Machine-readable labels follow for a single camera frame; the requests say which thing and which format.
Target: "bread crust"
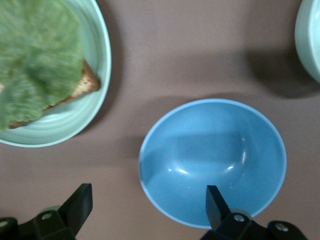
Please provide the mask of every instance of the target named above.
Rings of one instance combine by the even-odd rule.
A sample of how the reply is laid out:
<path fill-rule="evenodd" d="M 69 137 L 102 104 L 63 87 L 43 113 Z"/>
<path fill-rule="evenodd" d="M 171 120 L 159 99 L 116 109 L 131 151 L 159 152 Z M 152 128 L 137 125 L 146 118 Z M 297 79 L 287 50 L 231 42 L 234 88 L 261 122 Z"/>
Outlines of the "bread crust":
<path fill-rule="evenodd" d="M 84 59 L 81 78 L 77 86 L 75 87 L 74 91 L 66 99 L 58 102 L 56 105 L 50 105 L 48 108 L 43 110 L 43 115 L 57 106 L 69 103 L 75 99 L 84 96 L 85 94 L 99 90 L 100 86 L 100 81 L 98 80 L 97 76 L 95 75 L 94 71 L 91 69 L 87 61 Z M 12 121 L 9 124 L 9 129 L 16 129 L 25 125 L 26 123 L 28 123 L 28 121 Z"/>

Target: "lettuce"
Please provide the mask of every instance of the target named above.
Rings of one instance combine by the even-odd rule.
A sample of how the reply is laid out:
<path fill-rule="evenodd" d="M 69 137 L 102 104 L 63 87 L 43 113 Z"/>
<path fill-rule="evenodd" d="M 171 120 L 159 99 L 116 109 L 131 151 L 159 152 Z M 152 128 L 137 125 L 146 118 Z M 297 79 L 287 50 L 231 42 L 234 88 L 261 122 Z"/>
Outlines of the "lettuce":
<path fill-rule="evenodd" d="M 80 21 L 62 0 L 0 4 L 0 131 L 67 98 L 83 68 Z"/>

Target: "light green plate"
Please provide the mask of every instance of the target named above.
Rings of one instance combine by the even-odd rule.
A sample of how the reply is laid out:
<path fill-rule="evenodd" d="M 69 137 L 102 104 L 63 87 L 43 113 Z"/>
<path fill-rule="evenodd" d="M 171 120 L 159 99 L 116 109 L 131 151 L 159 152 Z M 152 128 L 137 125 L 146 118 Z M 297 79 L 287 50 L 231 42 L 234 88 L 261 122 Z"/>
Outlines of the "light green plate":
<path fill-rule="evenodd" d="M 104 18 L 95 0 L 65 0 L 79 17 L 84 58 L 101 82 L 101 88 L 54 108 L 37 121 L 0 132 L 0 142 L 28 148 L 61 143 L 81 132 L 105 100 L 111 75 L 111 47 Z"/>
<path fill-rule="evenodd" d="M 305 70 L 320 83 L 320 0 L 303 0 L 295 22 L 295 47 Z"/>

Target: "table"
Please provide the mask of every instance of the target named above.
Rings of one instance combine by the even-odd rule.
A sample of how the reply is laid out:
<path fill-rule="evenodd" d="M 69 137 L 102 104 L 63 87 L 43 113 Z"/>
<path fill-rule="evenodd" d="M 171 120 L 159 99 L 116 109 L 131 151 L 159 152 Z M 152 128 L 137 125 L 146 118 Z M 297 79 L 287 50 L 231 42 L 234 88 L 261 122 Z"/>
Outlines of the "table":
<path fill-rule="evenodd" d="M 0 144 L 0 216 L 23 223 L 92 183 L 78 240 L 197 240 L 160 213 L 138 173 L 143 139 L 173 108 L 204 98 L 248 104 L 276 126 L 287 173 L 255 221 L 283 220 L 320 239 L 320 84 L 294 45 L 301 0 L 97 0 L 112 48 L 111 82 L 94 120 L 57 145 Z"/>

